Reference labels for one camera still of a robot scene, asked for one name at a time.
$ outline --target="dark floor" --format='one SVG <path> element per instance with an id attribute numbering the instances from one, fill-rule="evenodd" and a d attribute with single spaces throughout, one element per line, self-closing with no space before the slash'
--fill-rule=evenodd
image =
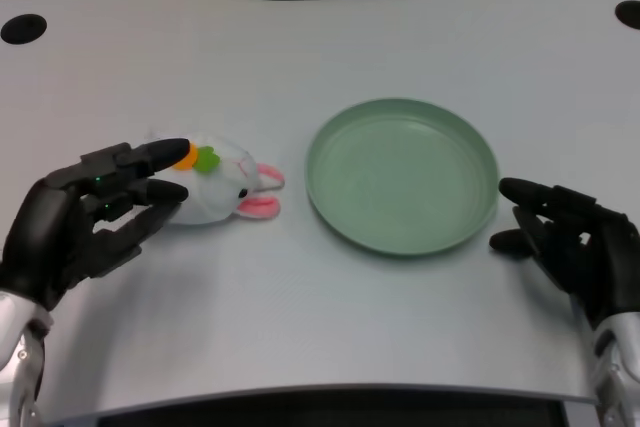
<path id="1" fill-rule="evenodd" d="M 560 402 L 402 389 L 253 394 L 103 419 L 99 427 L 566 427 Z"/>

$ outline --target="stuffed bunny toy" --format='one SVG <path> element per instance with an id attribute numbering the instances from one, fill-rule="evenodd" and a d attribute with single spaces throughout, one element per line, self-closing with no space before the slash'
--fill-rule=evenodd
<path id="1" fill-rule="evenodd" d="M 284 185 L 284 176 L 275 167 L 256 163 L 249 153 L 215 135 L 181 137 L 191 142 L 189 154 L 173 167 L 156 174 L 159 179 L 189 189 L 189 198 L 170 222 L 205 224 L 234 213 L 256 219 L 278 215 L 278 199 L 256 195 Z"/>

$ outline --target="black hole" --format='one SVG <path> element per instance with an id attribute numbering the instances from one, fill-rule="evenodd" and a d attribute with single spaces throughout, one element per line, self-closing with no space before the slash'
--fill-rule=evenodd
<path id="1" fill-rule="evenodd" d="M 616 17 L 627 27 L 640 30 L 640 1 L 625 0 L 616 7 Z"/>
<path id="2" fill-rule="evenodd" d="M 33 42 L 47 30 L 47 21 L 36 14 L 14 17 L 0 30 L 0 38 L 8 44 L 21 45 Z"/>

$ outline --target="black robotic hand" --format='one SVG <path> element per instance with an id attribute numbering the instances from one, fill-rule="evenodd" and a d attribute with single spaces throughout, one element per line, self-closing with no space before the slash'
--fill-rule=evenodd
<path id="1" fill-rule="evenodd" d="M 119 144 L 81 156 L 81 162 L 37 181 L 7 236 L 0 290 L 52 310 L 67 290 L 87 277 L 102 277 L 140 252 L 184 201 L 186 188 L 147 179 L 184 158 L 186 139 L 131 149 Z M 148 206 L 116 231 L 100 230 L 134 205 Z"/>
<path id="2" fill-rule="evenodd" d="M 575 296 L 594 329 L 611 315 L 640 312 L 640 238 L 626 215 L 560 186 L 506 178 L 499 188 L 517 204 L 520 228 L 491 237 L 493 249 L 533 256 L 558 288 Z"/>

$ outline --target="pink bunny ear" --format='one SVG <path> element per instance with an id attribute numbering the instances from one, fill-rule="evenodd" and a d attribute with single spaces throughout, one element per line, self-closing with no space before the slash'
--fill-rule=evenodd
<path id="1" fill-rule="evenodd" d="M 258 190 L 278 189 L 284 185 L 284 175 L 271 165 L 258 164 L 258 173 L 260 174 Z"/>
<path id="2" fill-rule="evenodd" d="M 253 197 L 236 209 L 236 214 L 253 219 L 272 219 L 279 213 L 280 202 L 275 197 Z"/>

